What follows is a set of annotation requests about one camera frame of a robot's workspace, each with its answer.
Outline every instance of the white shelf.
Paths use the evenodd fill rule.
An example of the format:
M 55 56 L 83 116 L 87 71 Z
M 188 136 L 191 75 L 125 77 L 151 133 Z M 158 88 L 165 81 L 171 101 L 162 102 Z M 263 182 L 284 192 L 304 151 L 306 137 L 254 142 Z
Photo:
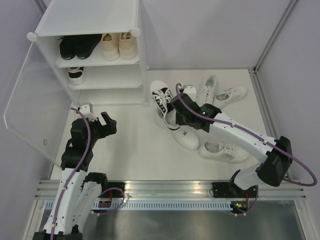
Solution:
M 137 88 L 142 85 L 140 65 L 88 66 L 85 81 L 69 84 L 73 90 Z
M 223 111 L 237 122 L 265 134 L 266 130 L 248 70 L 148 71 L 148 81 L 164 81 L 174 94 L 174 85 L 177 82 L 186 85 L 192 84 L 199 90 L 203 80 L 211 74 L 215 74 L 217 77 L 219 92 L 234 86 L 244 86 L 248 89 L 244 99 L 228 105 Z M 107 112 L 112 119 L 117 121 L 117 133 L 97 141 L 88 172 L 106 173 L 108 179 L 119 181 L 228 180 L 235 171 L 246 169 L 257 163 L 253 156 L 240 164 L 202 159 L 198 151 L 189 151 L 181 147 L 168 131 L 155 125 L 155 109 L 153 102 L 150 103 L 150 106 L 94 107 L 95 116 L 99 117 L 101 112 Z M 75 120 L 74 112 L 70 112 L 69 115 L 71 118 L 68 117 L 66 122 L 56 158 L 58 166 L 61 164 L 61 156 L 66 149 L 66 142 L 70 139 L 71 123 Z M 218 135 L 213 136 L 202 130 L 194 132 L 199 136 L 202 144 L 225 140 Z M 52 178 L 59 177 L 60 170 L 56 167 Z
M 102 53 L 102 41 L 98 43 L 98 45 L 94 48 L 90 57 L 86 59 L 79 59 L 75 56 L 73 59 L 64 60 L 60 52 L 57 54 L 57 59 L 55 64 L 59 68 L 70 68 L 70 67 L 90 67 L 90 66 L 108 66 L 108 65 L 130 65 L 130 64 L 137 64 L 139 62 L 139 54 L 137 54 L 132 59 L 122 59 L 119 57 L 113 61 L 107 61 L 103 57 Z
M 143 88 L 82 90 L 79 102 L 89 102 L 95 106 L 138 105 L 144 102 Z
M 128 32 L 137 26 L 138 0 L 52 0 L 35 33 L 66 36 Z

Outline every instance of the sneaker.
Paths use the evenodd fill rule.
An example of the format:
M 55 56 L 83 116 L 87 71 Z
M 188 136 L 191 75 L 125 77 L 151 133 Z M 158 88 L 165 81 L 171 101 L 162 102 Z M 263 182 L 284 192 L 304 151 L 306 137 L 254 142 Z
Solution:
M 74 50 L 76 56 L 78 59 L 87 59 L 100 42 L 102 34 L 77 35 L 75 38 Z
M 85 81 L 84 77 L 84 67 L 69 67 L 68 68 L 69 73 L 69 80 L 70 84 L 82 84 Z
M 203 159 L 217 160 L 228 164 L 240 164 L 249 158 L 249 153 L 243 148 L 226 143 L 206 142 L 198 152 Z
M 113 61 L 119 58 L 119 33 L 107 33 L 102 38 L 103 58 Z
M 64 60 L 71 60 L 76 56 L 75 36 L 63 36 L 59 45 L 60 55 Z
M 138 54 L 137 38 L 130 32 L 120 33 L 119 52 L 122 59 L 133 59 Z
M 173 136 L 176 142 L 180 144 L 183 148 L 188 149 L 190 151 L 194 151 L 199 148 L 200 140 L 189 126 L 180 126 L 176 130 L 168 128 L 164 123 L 161 111 L 158 109 L 154 114 L 154 121 L 158 127 L 166 129 L 168 132 L 170 132 L 170 134 Z
M 243 86 L 230 88 L 219 93 L 214 100 L 213 105 L 219 109 L 224 108 L 228 104 L 235 103 L 243 99 L 247 94 L 247 89 Z
M 173 96 L 168 85 L 163 81 L 153 81 L 150 85 L 150 92 L 158 110 L 161 112 L 165 125 L 171 130 L 178 129 L 180 126 L 175 124 L 176 111 L 170 104 Z
M 216 75 L 209 76 L 203 83 L 201 91 L 197 96 L 197 103 L 199 107 L 204 104 L 213 104 L 215 94 L 218 88 Z

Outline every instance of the black sneaker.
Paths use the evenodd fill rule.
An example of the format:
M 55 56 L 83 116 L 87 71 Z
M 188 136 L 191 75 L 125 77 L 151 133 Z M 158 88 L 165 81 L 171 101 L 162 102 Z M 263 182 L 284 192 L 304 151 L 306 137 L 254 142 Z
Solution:
M 69 67 L 68 72 L 70 84 L 82 84 L 85 81 L 83 66 Z
M 62 37 L 62 41 L 60 42 L 60 54 L 64 60 L 70 60 L 76 56 L 75 36 Z
M 74 46 L 78 59 L 87 59 L 92 54 L 95 47 L 101 41 L 102 34 L 88 34 L 76 36 Z

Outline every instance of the transparent door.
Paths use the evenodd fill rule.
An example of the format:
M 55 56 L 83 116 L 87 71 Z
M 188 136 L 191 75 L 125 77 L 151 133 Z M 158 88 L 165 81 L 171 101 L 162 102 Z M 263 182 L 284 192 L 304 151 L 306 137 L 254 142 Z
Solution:
M 9 130 L 55 162 L 71 99 L 36 44 L 31 44 L 4 112 Z

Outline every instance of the pair of beige shoes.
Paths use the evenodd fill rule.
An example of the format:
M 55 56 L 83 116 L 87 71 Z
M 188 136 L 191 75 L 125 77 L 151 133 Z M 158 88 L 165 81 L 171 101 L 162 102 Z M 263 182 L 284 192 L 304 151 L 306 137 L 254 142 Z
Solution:
M 103 58 L 113 61 L 133 59 L 138 54 L 137 38 L 130 32 L 106 33 L 102 38 Z

